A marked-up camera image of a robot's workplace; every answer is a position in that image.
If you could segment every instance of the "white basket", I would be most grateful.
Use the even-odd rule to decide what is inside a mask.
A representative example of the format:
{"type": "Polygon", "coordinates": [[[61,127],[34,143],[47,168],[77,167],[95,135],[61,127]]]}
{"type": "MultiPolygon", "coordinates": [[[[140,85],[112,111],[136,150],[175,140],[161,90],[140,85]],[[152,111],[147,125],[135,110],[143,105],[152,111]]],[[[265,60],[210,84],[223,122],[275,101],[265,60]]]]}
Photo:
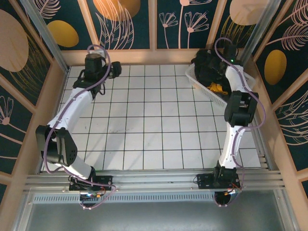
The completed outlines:
{"type": "MultiPolygon", "coordinates": [[[[225,102],[222,98],[220,98],[210,89],[206,88],[205,86],[203,86],[201,83],[197,81],[196,76],[194,74],[194,64],[191,64],[187,68],[187,70],[185,71],[185,74],[188,77],[190,84],[194,88],[200,90],[203,94],[205,94],[211,101],[215,102],[218,106],[221,106],[221,107],[225,107],[227,105],[227,102],[225,102]]],[[[254,85],[256,84],[255,79],[245,72],[244,72],[244,76],[245,76],[248,86],[250,87],[250,89],[252,89],[254,85]]]]}

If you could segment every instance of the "yellow circle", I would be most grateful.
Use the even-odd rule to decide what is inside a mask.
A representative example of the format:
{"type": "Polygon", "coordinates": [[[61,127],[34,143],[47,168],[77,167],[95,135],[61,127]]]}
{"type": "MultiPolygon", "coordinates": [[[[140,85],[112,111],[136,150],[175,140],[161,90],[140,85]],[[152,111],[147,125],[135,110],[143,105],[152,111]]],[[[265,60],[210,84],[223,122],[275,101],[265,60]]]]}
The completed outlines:
{"type": "Polygon", "coordinates": [[[47,25],[56,43],[63,47],[74,47],[79,42],[75,29],[67,22],[55,20],[47,25]]]}
{"type": "Polygon", "coordinates": [[[268,0],[232,0],[230,17],[238,25],[249,26],[259,21],[268,0]]]}
{"type": "Polygon", "coordinates": [[[27,34],[20,23],[9,13],[0,10],[0,66],[17,72],[28,60],[27,34]]]}
{"type": "Polygon", "coordinates": [[[127,17],[121,11],[127,9],[130,17],[134,17],[140,9],[140,0],[93,0],[96,9],[102,16],[113,21],[125,20],[127,17]]]}
{"type": "Polygon", "coordinates": [[[271,84],[277,84],[287,68],[287,58],[280,50],[273,50],[266,58],[264,66],[265,80],[271,84]]]}

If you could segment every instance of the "purple cable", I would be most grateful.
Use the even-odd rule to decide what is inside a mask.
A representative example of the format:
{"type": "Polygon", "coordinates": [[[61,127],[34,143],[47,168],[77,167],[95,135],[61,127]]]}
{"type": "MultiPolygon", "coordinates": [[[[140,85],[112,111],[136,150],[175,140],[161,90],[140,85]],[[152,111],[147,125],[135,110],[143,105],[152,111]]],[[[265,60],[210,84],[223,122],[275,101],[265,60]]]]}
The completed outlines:
{"type": "Polygon", "coordinates": [[[232,44],[232,41],[229,39],[229,38],[225,38],[225,37],[221,37],[219,39],[216,40],[215,42],[215,45],[214,45],[214,48],[215,48],[215,52],[217,54],[217,56],[222,60],[224,61],[225,63],[227,63],[228,65],[230,65],[232,68],[234,68],[236,70],[236,72],[239,74],[240,76],[240,79],[241,79],[241,82],[242,82],[242,85],[243,85],[243,88],[248,92],[248,94],[254,98],[260,105],[261,105],[261,108],[262,108],[262,111],[263,111],[263,120],[262,122],[257,125],[257,126],[252,126],[252,127],[241,127],[240,129],[238,129],[238,131],[236,132],[235,136],[234,136],[234,140],[233,140],[233,143],[232,143],[232,148],[231,148],[231,154],[232,154],[232,159],[233,161],[235,162],[235,164],[242,168],[243,169],[243,176],[242,176],[242,185],[240,187],[240,189],[242,189],[243,185],[244,185],[244,176],[245,176],[245,173],[244,173],[244,167],[242,165],[240,165],[236,160],[235,160],[235,154],[234,154],[234,148],[235,148],[235,143],[236,143],[236,140],[237,140],[237,137],[239,135],[239,132],[243,129],[256,129],[256,128],[260,128],[264,123],[265,123],[265,120],[266,120],[266,113],[265,113],[265,108],[264,108],[264,105],[262,104],[262,102],[258,99],[257,96],[255,96],[245,85],[245,80],[244,80],[244,76],[241,74],[240,70],[235,66],[233,65],[232,63],[230,63],[228,60],[226,60],[224,57],[222,57],[218,50],[217,50],[217,43],[220,41],[220,40],[227,40],[229,41],[231,44],[232,44]]]}
{"type": "MultiPolygon", "coordinates": [[[[59,115],[59,118],[58,120],[56,121],[56,123],[53,125],[53,127],[51,128],[50,132],[48,133],[47,135],[47,138],[46,138],[46,142],[45,142],[45,146],[44,146],[44,153],[43,153],[43,163],[46,167],[46,171],[49,173],[49,174],[52,174],[52,173],[55,173],[57,172],[59,169],[63,168],[63,167],[58,167],[57,169],[55,169],[54,171],[51,171],[49,168],[48,168],[48,164],[47,164],[47,150],[48,150],[48,143],[49,143],[49,140],[51,139],[51,135],[52,133],[55,131],[55,128],[58,126],[60,120],[62,119],[63,115],[66,113],[67,109],[69,108],[69,106],[73,103],[73,101],[76,100],[76,97],[78,97],[79,95],[81,95],[82,93],[84,93],[85,91],[88,91],[102,83],[104,83],[104,81],[107,79],[107,76],[108,76],[108,73],[110,71],[110,68],[111,68],[111,62],[110,62],[110,56],[108,54],[108,52],[100,45],[89,45],[88,48],[87,48],[87,52],[89,53],[90,52],[90,49],[91,47],[98,47],[100,49],[102,49],[104,51],[104,53],[106,54],[107,56],[107,59],[108,59],[108,67],[107,67],[107,71],[105,73],[105,75],[102,77],[102,79],[100,81],[98,81],[97,83],[93,84],[92,86],[88,87],[88,88],[85,88],[84,90],[78,92],[68,103],[67,105],[64,107],[63,111],[60,113],[59,115]]],[[[95,183],[95,182],[91,182],[89,180],[84,180],[82,179],[81,177],[69,172],[67,169],[64,169],[64,171],[77,178],[78,180],[82,181],[82,182],[85,182],[85,183],[88,183],[88,184],[91,184],[91,185],[97,185],[97,186],[101,186],[101,187],[112,187],[112,191],[99,203],[97,203],[96,205],[92,206],[92,207],[83,207],[84,209],[92,209],[92,208],[96,208],[98,207],[99,205],[101,205],[103,202],[105,202],[110,196],[111,194],[113,194],[116,190],[116,187],[114,185],[109,185],[109,184],[100,184],[100,183],[95,183]]]]}

